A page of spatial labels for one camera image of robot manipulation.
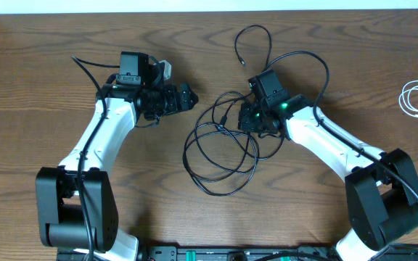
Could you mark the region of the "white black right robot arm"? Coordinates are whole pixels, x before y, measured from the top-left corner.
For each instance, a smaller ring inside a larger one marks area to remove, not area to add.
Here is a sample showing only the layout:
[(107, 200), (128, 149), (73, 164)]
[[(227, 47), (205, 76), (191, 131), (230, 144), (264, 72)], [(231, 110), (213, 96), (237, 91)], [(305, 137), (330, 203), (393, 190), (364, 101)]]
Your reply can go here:
[(418, 175), (401, 149), (385, 152), (333, 123), (311, 100), (290, 96), (273, 70), (248, 81), (253, 102), (239, 129), (280, 135), (307, 148), (344, 182), (350, 231), (329, 256), (336, 260), (418, 260), (418, 244), (401, 244), (418, 228)]

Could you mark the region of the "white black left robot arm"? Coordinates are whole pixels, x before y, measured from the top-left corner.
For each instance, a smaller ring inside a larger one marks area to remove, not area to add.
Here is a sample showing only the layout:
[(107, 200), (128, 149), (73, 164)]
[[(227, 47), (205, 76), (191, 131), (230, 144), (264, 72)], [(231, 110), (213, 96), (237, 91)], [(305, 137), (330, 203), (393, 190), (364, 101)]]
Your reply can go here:
[(137, 260), (139, 241), (119, 228), (110, 172), (140, 117), (150, 126), (191, 110), (199, 99), (189, 84), (170, 82), (171, 64), (123, 51), (117, 73), (97, 86), (94, 115), (72, 151), (36, 176), (41, 243), (67, 250), (66, 260)]

